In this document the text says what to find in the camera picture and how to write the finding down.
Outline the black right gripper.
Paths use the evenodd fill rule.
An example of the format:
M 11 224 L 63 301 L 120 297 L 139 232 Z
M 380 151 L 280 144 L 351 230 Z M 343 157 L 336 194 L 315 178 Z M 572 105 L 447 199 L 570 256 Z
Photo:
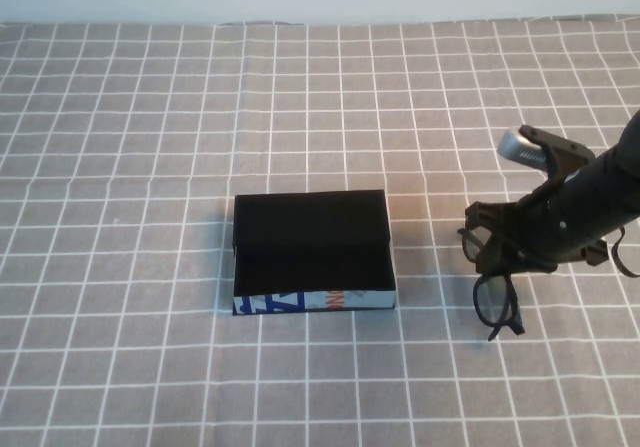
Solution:
M 490 239 L 475 258 L 477 273 L 552 273 L 576 252 L 639 216 L 639 153 L 610 149 L 588 164 L 556 175 L 516 204 L 474 202 L 468 230 Z

